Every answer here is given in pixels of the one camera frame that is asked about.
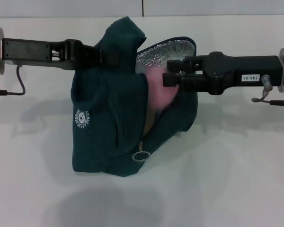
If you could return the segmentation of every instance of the black cable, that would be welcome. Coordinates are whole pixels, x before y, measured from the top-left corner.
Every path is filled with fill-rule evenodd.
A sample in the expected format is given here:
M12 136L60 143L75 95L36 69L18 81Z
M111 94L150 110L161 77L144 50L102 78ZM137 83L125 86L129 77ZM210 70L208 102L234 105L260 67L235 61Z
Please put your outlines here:
M17 66L16 72L17 72L17 77L18 77L18 80L19 80L19 82L20 82L20 84L21 84L21 87L22 87L22 90L23 90L23 91L22 91L21 93L18 93L18 92L8 92L8 93L7 93L8 96L22 96L22 95L24 95L24 94L26 93L25 86L24 86L24 84L23 84L23 82L22 82L22 79L21 79L20 73L19 73L20 67L22 67L22 65L18 65L18 66Z

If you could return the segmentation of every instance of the white emblem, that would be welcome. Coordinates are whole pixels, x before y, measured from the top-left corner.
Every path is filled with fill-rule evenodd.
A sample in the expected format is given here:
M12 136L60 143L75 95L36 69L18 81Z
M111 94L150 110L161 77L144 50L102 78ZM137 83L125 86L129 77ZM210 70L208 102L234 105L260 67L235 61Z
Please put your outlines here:
M77 110L75 114L75 122L79 128L84 129L89 124L89 112Z

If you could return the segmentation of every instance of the dark green bag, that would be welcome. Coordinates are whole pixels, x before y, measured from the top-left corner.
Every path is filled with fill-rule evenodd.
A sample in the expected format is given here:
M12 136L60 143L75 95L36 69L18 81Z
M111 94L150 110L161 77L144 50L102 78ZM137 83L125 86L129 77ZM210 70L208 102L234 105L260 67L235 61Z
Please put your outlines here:
M144 158L140 153L133 158L139 152L139 144L152 154L177 132L187 131L194 122L197 94L179 91L147 136L142 137L148 83L144 74L135 73L135 65L137 49L145 39L144 33L128 17L120 19L96 45L104 53L112 49L118 51L120 67L75 72L71 88L74 171L118 176L135 174L144 163L134 160Z

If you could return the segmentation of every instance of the pink object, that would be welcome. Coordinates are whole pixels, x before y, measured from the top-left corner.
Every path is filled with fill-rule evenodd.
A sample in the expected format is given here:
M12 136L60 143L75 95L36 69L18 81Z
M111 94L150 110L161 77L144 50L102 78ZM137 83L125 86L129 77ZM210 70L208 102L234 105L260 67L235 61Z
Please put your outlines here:
M149 68L146 71L148 81L148 105L153 110L163 110L168 106L178 92L176 87L164 87L162 73L167 72L163 68Z

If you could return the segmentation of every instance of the zipper pull ring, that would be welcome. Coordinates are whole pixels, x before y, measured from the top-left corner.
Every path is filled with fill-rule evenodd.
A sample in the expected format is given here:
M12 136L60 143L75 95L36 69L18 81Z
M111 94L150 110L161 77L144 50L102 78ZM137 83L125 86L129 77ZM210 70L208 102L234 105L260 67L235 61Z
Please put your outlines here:
M147 155L146 158L143 159L137 159L136 156L137 155ZM145 162L147 159L149 159L149 157L151 156L150 152L143 150L143 142L140 141L139 142L139 151L133 154L133 160L135 162Z

